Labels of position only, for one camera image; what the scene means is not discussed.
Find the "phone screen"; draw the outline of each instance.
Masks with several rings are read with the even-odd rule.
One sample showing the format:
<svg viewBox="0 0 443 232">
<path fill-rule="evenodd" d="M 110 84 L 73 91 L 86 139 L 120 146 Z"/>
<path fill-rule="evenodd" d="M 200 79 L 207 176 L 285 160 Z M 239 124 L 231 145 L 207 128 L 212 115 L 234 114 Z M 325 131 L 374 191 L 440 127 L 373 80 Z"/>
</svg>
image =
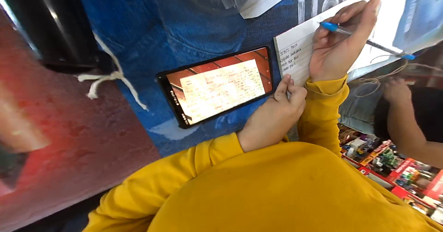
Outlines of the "phone screen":
<svg viewBox="0 0 443 232">
<path fill-rule="evenodd" d="M 271 75 L 268 50 L 260 48 L 165 76 L 192 125 L 271 92 Z"/>
</svg>

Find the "lined paper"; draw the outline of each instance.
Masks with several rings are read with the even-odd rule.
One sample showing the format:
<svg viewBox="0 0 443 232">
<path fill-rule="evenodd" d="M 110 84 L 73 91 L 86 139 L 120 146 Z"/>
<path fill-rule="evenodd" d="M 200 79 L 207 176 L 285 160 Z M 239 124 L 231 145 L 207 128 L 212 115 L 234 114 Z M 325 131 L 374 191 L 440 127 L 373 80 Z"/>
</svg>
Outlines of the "lined paper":
<svg viewBox="0 0 443 232">
<path fill-rule="evenodd" d="M 359 1 L 362 0 L 346 0 L 285 33 L 274 37 L 281 76 L 290 74 L 296 85 L 303 86 L 309 77 L 312 39 L 315 30 L 319 26 L 318 23 L 334 16 L 341 8 Z M 406 0 L 381 0 L 381 2 L 377 23 L 369 38 L 374 42 L 388 47 L 392 46 L 394 42 Z M 372 59 L 382 54 L 388 53 L 378 48 L 365 45 L 360 56 L 349 71 L 370 65 Z M 372 63 L 377 63 L 385 59 L 387 59 L 387 57 L 373 60 Z"/>
</svg>

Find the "person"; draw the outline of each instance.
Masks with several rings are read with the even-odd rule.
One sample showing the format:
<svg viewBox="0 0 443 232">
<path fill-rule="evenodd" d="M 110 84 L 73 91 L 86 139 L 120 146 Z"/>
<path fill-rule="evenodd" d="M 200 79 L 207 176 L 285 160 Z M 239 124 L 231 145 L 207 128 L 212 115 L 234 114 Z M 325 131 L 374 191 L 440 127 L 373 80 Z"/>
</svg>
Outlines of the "person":
<svg viewBox="0 0 443 232">
<path fill-rule="evenodd" d="M 413 91 L 414 98 L 401 78 L 385 83 L 375 127 L 383 137 L 391 138 L 399 152 L 443 169 L 443 91 L 428 87 L 413 88 Z"/>
<path fill-rule="evenodd" d="M 443 231 L 339 157 L 346 71 L 379 7 L 358 2 L 327 19 L 353 34 L 316 31 L 305 88 L 285 75 L 243 130 L 135 172 L 102 197 L 84 231 Z M 300 141 L 288 142 L 297 121 Z M 370 224 L 350 215 L 361 210 Z"/>
<path fill-rule="evenodd" d="M 402 78 L 389 79 L 382 89 L 359 98 L 357 91 L 365 89 L 352 88 L 340 105 L 338 121 L 382 140 L 391 139 L 398 152 L 443 169 L 443 90 L 408 87 Z"/>
</svg>

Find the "hand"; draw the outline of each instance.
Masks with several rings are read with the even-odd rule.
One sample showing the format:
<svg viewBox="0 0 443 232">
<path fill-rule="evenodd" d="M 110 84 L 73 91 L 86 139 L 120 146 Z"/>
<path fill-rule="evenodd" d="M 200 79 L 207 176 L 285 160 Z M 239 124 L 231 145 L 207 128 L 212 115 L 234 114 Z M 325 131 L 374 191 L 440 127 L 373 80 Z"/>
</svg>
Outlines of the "hand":
<svg viewBox="0 0 443 232">
<path fill-rule="evenodd" d="M 391 79 L 383 86 L 383 96 L 391 105 L 412 103 L 412 93 L 404 79 Z"/>
<path fill-rule="evenodd" d="M 339 24 L 351 36 L 330 32 L 323 27 L 315 31 L 309 73 L 313 82 L 336 80 L 346 75 L 368 40 L 380 8 L 380 0 L 360 1 L 340 9 L 325 21 Z"/>
<path fill-rule="evenodd" d="M 291 93 L 287 98 L 286 90 Z M 273 96 L 248 119 L 237 133 L 244 152 L 278 144 L 298 121 L 306 105 L 306 89 L 294 86 L 290 75 L 285 75 Z"/>
</svg>

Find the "smartphone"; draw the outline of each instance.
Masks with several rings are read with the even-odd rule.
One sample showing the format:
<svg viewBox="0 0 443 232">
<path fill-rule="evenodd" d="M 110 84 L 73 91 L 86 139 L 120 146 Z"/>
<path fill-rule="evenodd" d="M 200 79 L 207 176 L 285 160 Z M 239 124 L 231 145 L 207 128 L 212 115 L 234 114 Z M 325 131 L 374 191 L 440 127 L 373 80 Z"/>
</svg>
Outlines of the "smartphone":
<svg viewBox="0 0 443 232">
<path fill-rule="evenodd" d="M 267 46 L 220 56 L 156 75 L 186 129 L 274 92 Z"/>
</svg>

